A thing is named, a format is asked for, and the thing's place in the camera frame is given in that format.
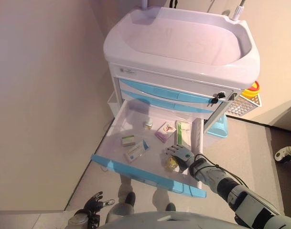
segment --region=small bottle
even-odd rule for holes
[[[153,120],[148,117],[146,122],[144,123],[144,128],[147,130],[151,130],[152,126],[153,126]]]
[[[165,169],[173,171],[174,169],[176,169],[176,167],[178,166],[176,160],[174,157],[169,157],[166,161],[165,161]]]

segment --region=open drawer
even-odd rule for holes
[[[148,117],[153,120],[151,130],[143,127]],[[201,183],[190,175],[170,172],[164,168],[165,160],[169,157],[165,154],[165,148],[174,145],[174,135],[164,144],[154,134],[164,122],[174,123],[176,120],[191,124],[192,152],[202,153],[203,119],[179,117],[175,112],[162,110],[139,100],[125,100],[101,145],[92,155],[92,160],[112,171],[152,186],[192,197],[206,197],[206,192],[201,190]],[[124,157],[131,146],[124,147],[121,144],[122,137],[129,135],[135,136],[136,143],[144,139],[149,146],[149,149],[131,163]]]

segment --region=floor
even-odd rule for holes
[[[276,165],[274,152],[291,146],[291,133],[228,119],[226,139],[207,137],[204,154],[211,160],[240,176],[250,187],[269,200],[280,212],[291,217],[291,162]],[[96,192],[103,191],[103,199],[122,202],[126,194],[136,193],[135,212],[161,211],[169,202],[178,211],[200,213],[234,222],[234,213],[218,195],[203,186],[206,198],[191,198],[120,177],[91,162],[66,211],[32,215],[0,215],[0,229],[64,229],[67,220]],[[100,211],[104,224],[110,207]]]

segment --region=yellow container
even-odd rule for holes
[[[259,92],[260,92],[260,85],[257,81],[255,81],[253,85],[250,88],[245,89],[241,95],[247,99],[251,99],[257,96]]]
[[[169,157],[166,161],[165,161],[165,168],[167,169],[167,170],[170,170],[170,171],[172,171],[172,170],[174,170],[174,169],[176,169],[176,167],[178,166],[178,164],[177,164],[177,162],[176,162],[176,159],[174,158],[174,157]]]

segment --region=blue trim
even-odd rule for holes
[[[143,140],[143,147],[144,147],[144,150],[147,150],[149,148],[144,140]]]
[[[228,123],[227,123],[227,117],[225,114],[223,114],[207,131],[208,134],[226,138],[228,137]]]
[[[191,197],[206,197],[206,192],[201,189],[180,183],[175,180],[167,179],[116,161],[112,161],[102,156],[93,154],[91,160],[99,163],[109,170],[123,174],[142,183],[146,183],[152,186],[160,186],[169,191],[181,193]]]
[[[182,101],[182,102],[189,102],[189,103],[199,103],[199,104],[210,104],[211,99],[202,97],[202,96],[197,96],[194,94],[188,94],[188,93],[183,93],[171,89],[166,89],[162,87],[156,87],[156,86],[151,86],[148,84],[144,83],[137,83],[134,81],[130,80],[123,80],[120,79],[121,82],[125,83],[126,85],[133,87],[141,92],[151,94],[157,97],[165,98],[165,99],[171,99],[171,100],[176,100],[176,101]]]
[[[121,92],[129,95],[130,97],[132,97],[134,99],[141,100],[142,102],[144,102],[146,104],[151,104],[151,105],[155,105],[155,106],[159,106],[159,107],[163,107],[163,108],[167,108],[167,109],[172,109],[175,111],[193,112],[193,113],[212,113],[213,112],[213,111],[208,111],[208,110],[200,109],[200,108],[196,108],[196,107],[170,103],[167,101],[147,97],[147,96],[144,96],[141,94],[136,94],[136,93],[128,92],[125,90],[121,90]]]

